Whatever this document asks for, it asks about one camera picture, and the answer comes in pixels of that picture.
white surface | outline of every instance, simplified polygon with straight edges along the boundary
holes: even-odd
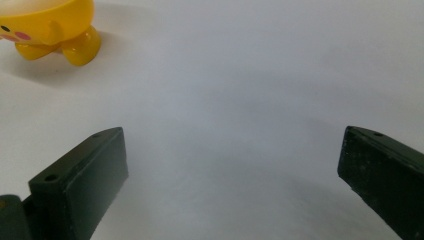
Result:
[[[97,1],[81,68],[0,42],[1,193],[123,126],[94,240],[398,239],[336,173],[344,128],[424,151],[422,1]]]

yellow toy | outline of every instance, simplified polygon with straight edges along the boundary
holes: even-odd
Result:
[[[101,45],[93,15],[93,0],[0,0],[0,39],[15,42],[27,60],[61,47],[71,64],[82,66]]]

